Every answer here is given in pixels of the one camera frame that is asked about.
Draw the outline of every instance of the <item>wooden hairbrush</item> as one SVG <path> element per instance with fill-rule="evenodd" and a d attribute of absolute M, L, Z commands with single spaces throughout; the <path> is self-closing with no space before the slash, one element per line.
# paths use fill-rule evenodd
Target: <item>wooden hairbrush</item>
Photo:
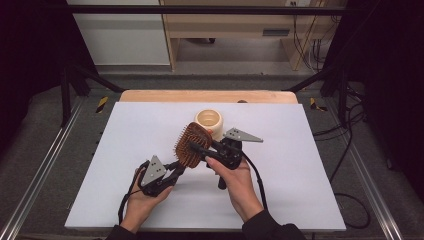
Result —
<path fill-rule="evenodd" d="M 211 134 L 195 122 L 190 123 L 184 129 L 175 145 L 175 155 L 178 162 L 189 168 L 195 168 L 204 157 L 202 153 L 193 151 L 192 144 L 196 144 L 203 149 L 209 149 L 212 145 Z"/>

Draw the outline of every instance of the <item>white tabletop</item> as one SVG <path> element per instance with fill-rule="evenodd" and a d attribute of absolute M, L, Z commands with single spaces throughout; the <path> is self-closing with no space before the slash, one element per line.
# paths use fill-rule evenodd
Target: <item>white tabletop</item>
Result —
<path fill-rule="evenodd" d="M 169 102 L 115 104 L 65 227 L 94 230 L 117 224 L 135 168 L 153 155 L 164 164 L 174 162 L 183 128 L 207 108 L 221 113 L 224 131 L 236 127 L 264 139 L 244 142 L 243 151 L 261 174 L 277 222 L 294 223 L 303 231 L 346 229 L 302 105 Z M 252 179 L 259 197 L 253 171 Z M 239 230 L 243 222 L 217 184 L 218 176 L 204 163 L 188 168 L 142 229 Z"/>

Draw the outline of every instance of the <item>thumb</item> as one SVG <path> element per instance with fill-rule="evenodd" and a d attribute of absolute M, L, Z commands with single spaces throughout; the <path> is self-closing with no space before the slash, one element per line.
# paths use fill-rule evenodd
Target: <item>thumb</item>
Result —
<path fill-rule="evenodd" d="M 226 178 L 228 176 L 229 169 L 222 165 L 218 160 L 211 157 L 205 157 L 209 167 L 211 167 L 219 176 Z"/>

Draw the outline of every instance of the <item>black sleeve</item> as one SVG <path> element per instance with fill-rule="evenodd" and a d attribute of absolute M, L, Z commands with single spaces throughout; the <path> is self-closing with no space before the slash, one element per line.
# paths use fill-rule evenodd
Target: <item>black sleeve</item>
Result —
<path fill-rule="evenodd" d="M 137 240 L 137 236 L 134 233 L 128 231 L 127 229 L 119 225 L 115 225 L 112 229 L 112 232 L 110 232 L 106 240 L 115 240 L 115 239 Z"/>
<path fill-rule="evenodd" d="M 243 224 L 243 233 L 247 240 L 306 240 L 294 224 L 281 226 L 264 210 Z"/>

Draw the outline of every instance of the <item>person's left hand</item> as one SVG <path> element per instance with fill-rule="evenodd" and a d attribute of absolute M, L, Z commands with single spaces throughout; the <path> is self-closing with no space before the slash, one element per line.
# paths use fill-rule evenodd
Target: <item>person's left hand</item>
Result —
<path fill-rule="evenodd" d="M 125 213 L 125 217 L 120 224 L 121 227 L 127 229 L 132 233 L 136 233 L 140 226 L 146 221 L 152 212 L 153 208 L 156 207 L 160 202 L 165 200 L 169 193 L 172 191 L 172 186 L 163 190 L 157 197 L 150 197 L 143 194 L 140 191 L 140 188 L 137 186 L 138 178 L 140 174 L 137 176 L 137 181 L 134 183 L 131 192 L 136 192 L 131 194 L 128 199 L 127 211 Z"/>

